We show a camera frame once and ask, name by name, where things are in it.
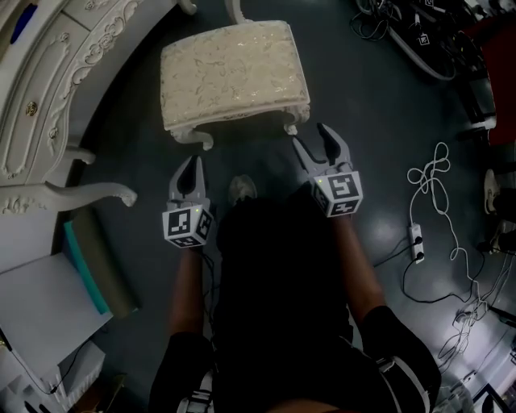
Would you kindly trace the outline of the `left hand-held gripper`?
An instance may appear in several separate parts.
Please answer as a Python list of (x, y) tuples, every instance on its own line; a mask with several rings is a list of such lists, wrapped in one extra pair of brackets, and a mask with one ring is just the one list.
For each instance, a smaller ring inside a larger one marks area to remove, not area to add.
[[(201, 201), (189, 201), (203, 198)], [(167, 211), (162, 214), (164, 239), (178, 248), (196, 248), (206, 244), (214, 217), (206, 197), (204, 165), (199, 156), (188, 157), (169, 183)]]

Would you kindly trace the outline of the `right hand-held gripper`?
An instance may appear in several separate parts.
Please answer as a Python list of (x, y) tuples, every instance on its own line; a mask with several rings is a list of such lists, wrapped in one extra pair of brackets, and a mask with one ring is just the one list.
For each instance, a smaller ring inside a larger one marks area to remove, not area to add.
[(311, 185), (310, 194), (327, 218), (356, 213), (364, 198), (360, 174), (353, 169), (345, 140), (331, 127), (317, 123), (323, 139), (327, 162), (316, 160), (297, 137), (293, 148)]

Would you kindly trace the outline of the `cream upholstered stool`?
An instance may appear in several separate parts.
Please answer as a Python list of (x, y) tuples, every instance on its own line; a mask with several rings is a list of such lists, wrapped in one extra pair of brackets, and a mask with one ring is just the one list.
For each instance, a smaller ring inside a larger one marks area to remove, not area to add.
[(310, 117), (310, 95), (290, 25), (237, 23), (178, 40), (160, 54), (164, 129), (180, 144), (214, 146), (198, 126), (262, 113), (290, 116), (285, 132)]

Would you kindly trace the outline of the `white ornate dressing table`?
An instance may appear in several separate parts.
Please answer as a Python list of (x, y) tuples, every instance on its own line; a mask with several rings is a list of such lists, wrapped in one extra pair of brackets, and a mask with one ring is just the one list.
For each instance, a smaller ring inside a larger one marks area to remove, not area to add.
[[(14, 44), (28, 3), (38, 5)], [(71, 211), (97, 200), (134, 205), (136, 193), (108, 182), (50, 182), (63, 159), (92, 164), (69, 141), (69, 112), (83, 81), (98, 72), (106, 88), (132, 51), (173, 7), (195, 14), (198, 0), (0, 0), (0, 216), (31, 208)]]

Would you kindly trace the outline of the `person's left forearm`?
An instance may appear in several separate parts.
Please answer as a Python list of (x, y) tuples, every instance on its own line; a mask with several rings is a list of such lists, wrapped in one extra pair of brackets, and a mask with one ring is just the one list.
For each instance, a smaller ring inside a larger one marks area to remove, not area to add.
[(189, 332), (201, 335), (204, 326), (202, 256), (197, 249), (183, 249), (172, 288), (169, 330), (174, 335)]

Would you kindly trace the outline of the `person's right forearm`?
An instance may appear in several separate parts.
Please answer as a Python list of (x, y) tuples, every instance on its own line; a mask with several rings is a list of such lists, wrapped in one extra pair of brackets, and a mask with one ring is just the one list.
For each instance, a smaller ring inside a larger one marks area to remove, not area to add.
[(347, 215), (341, 215), (331, 219), (331, 227), (339, 253), (347, 304), (353, 319), (360, 326), (370, 311), (385, 305), (385, 296), (352, 220)]

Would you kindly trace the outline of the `person's white shoe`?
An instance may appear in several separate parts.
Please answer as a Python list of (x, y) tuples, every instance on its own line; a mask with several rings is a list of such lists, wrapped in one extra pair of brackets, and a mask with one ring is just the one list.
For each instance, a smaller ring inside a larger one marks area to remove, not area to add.
[(229, 203), (234, 206), (237, 202), (257, 197), (257, 190), (253, 180), (248, 175), (233, 177), (229, 185)]

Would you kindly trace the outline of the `olive rolled mat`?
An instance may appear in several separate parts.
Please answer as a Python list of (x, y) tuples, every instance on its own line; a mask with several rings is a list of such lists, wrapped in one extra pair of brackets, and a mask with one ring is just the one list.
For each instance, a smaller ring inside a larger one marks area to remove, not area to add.
[(70, 220), (92, 277), (116, 319), (124, 319), (139, 310), (135, 295), (121, 272), (106, 241), (95, 211), (83, 207)]

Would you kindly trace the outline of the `white power strip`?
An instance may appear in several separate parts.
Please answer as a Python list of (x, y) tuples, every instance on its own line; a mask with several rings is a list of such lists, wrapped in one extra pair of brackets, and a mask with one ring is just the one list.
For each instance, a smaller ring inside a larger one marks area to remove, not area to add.
[(413, 223), (409, 226), (412, 259), (416, 263), (424, 260), (424, 248), (422, 245), (422, 230), (419, 224)]

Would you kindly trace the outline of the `person's black clothing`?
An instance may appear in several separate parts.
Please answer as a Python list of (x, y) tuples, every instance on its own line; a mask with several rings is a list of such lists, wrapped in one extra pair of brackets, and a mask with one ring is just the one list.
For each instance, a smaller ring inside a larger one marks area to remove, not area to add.
[(170, 335), (149, 413), (431, 413), (441, 375), (385, 304), (359, 326), (331, 218), (302, 186), (284, 202), (237, 202), (218, 227), (221, 285), (211, 338)]

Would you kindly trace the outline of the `pile of headsets and grippers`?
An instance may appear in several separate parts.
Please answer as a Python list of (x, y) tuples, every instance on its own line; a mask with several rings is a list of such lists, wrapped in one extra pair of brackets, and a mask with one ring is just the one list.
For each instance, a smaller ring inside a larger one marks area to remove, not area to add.
[(440, 81), (485, 69), (466, 30), (479, 22), (465, 0), (354, 0), (350, 28), (363, 40), (390, 37), (426, 74)]

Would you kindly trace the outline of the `white cabinet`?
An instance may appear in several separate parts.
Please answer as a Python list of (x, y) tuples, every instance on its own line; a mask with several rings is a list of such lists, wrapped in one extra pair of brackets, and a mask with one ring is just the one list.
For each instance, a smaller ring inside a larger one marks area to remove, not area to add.
[(68, 413), (98, 379), (112, 317), (57, 254), (0, 274), (0, 413)]

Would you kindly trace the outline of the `small blue object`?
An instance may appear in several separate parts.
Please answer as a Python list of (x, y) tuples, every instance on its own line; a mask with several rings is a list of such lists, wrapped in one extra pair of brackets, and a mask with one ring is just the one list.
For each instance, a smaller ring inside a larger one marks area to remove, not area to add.
[(23, 9), (23, 11), (19, 14), (18, 19), (15, 22), (15, 27), (12, 31), (10, 37), (10, 44), (14, 44), (16, 40), (19, 38), (21, 33), (23, 32), (26, 25), (31, 20), (33, 14), (37, 10), (38, 5), (35, 3), (28, 3), (27, 6)]

